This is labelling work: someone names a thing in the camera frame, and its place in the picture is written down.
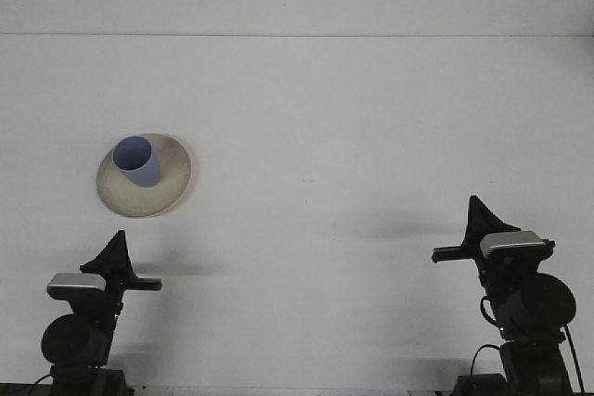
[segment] cup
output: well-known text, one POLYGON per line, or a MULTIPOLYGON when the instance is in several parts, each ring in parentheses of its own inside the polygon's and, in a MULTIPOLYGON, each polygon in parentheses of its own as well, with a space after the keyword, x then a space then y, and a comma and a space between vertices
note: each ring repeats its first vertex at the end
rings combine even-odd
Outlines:
POLYGON ((113 164, 135 185, 151 187, 161 180, 161 165, 155 147, 143 136, 128 136, 111 155, 113 164))

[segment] cable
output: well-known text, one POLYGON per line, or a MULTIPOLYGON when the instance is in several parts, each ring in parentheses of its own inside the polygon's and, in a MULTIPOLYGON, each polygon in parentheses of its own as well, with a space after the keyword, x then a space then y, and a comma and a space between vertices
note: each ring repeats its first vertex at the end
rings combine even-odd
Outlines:
POLYGON ((35 390, 35 387, 37 387, 37 385, 39 384, 39 382, 41 382, 44 379, 47 379, 50 376, 52 376, 52 375, 45 375, 43 377, 38 378, 35 382, 33 382, 31 384, 31 388, 29 389, 29 391, 27 391, 27 396, 31 396, 32 395, 33 390, 35 390))
POLYGON ((564 326, 563 328, 565 329, 565 335, 567 336, 567 343, 569 343, 569 349, 572 351, 572 356, 574 357, 575 373, 577 374, 579 389, 582 392, 582 394, 585 395, 586 391, 584 390, 584 380, 582 379, 582 370, 580 369, 579 362, 577 361, 574 340, 572 339, 572 335, 569 333, 569 326, 564 326))
POLYGON ((474 375, 473 374, 474 374, 474 364, 476 363, 476 357, 479 355, 479 352, 481 352, 481 350, 483 350, 485 348, 492 348, 493 350, 501 351, 501 349, 497 345, 493 345, 491 343, 485 343, 485 345, 481 345, 479 347, 479 349, 474 354, 474 357, 472 358, 471 375, 470 375, 470 380, 471 380, 472 385, 474 385, 474 375))
POLYGON ((494 326, 494 327, 498 328, 498 326, 497 326, 497 322, 495 321, 495 319, 494 319, 493 317, 491 317, 491 316, 490 316, 490 315, 487 313, 487 311, 486 311, 486 308, 484 307, 484 303, 485 303, 487 300, 489 300, 489 298, 488 298, 488 297, 486 297, 486 296, 484 296, 484 297, 481 299, 481 314, 483 315, 484 319, 485 319, 485 320, 486 320, 486 321, 487 321, 489 324, 491 324, 492 326, 494 326))

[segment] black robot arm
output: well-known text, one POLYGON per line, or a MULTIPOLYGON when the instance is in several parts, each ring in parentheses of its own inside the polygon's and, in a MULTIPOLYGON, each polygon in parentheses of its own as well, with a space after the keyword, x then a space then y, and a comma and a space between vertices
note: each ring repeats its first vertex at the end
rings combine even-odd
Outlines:
POLYGON ((434 262, 474 260, 493 310, 488 319, 507 341, 500 348, 507 381, 497 375, 459 377, 458 396, 573 395, 559 344, 565 339, 560 328, 575 316, 575 298, 561 280, 537 270, 554 246, 503 223, 472 196, 462 243, 433 250, 434 262))

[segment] black cable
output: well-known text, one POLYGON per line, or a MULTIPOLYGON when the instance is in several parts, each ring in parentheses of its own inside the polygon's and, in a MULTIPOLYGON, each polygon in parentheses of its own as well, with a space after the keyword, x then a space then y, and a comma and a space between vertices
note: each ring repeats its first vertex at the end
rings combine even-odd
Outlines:
POLYGON ((39 382, 41 382, 44 379, 47 379, 48 377, 50 377, 52 375, 45 375, 43 377, 38 378, 35 382, 33 382, 31 384, 31 388, 29 389, 29 391, 27 392, 27 396, 31 396, 33 393, 33 390, 35 390, 35 387, 37 387, 37 385, 39 384, 39 382))
POLYGON ((479 347, 479 349, 474 354, 474 357, 472 358, 471 373, 470 373, 470 380, 471 380, 472 385, 474 385, 473 374, 474 374, 474 364, 476 363, 476 357, 479 355, 479 352, 481 352, 481 350, 483 350, 485 348, 492 348, 493 350, 501 351, 501 349, 497 345, 493 345, 491 343, 485 343, 485 345, 481 345, 479 347))
POLYGON ((572 356, 574 357, 574 364, 575 364, 575 373, 577 374, 577 382, 579 382, 579 389, 583 395, 586 394, 584 390, 584 380, 582 379, 582 370, 579 367, 579 362, 577 361, 577 354, 575 353, 575 345, 574 340, 572 339, 572 335, 569 333, 569 326, 564 326, 565 335, 567 336, 567 343, 569 343, 569 349, 572 351, 572 356))
POLYGON ((484 297, 481 299, 481 314, 483 315, 484 319, 485 319, 485 320, 486 320, 486 321, 487 321, 489 324, 491 324, 492 326, 494 326, 494 327, 498 328, 498 326, 497 326, 497 322, 495 321, 495 319, 494 319, 493 317, 491 317, 491 316, 490 316, 490 315, 487 313, 487 311, 486 311, 486 308, 484 307, 484 303, 485 303, 487 300, 489 300, 489 298, 488 298, 488 297, 486 297, 486 296, 484 296, 484 297))

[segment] blue cup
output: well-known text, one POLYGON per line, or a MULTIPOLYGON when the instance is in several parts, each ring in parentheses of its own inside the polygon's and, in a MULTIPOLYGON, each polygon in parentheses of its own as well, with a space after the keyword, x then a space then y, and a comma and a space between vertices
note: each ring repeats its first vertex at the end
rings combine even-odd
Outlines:
POLYGON ((113 164, 135 185, 151 187, 161 180, 161 165, 153 145, 143 136, 128 136, 111 155, 113 164))

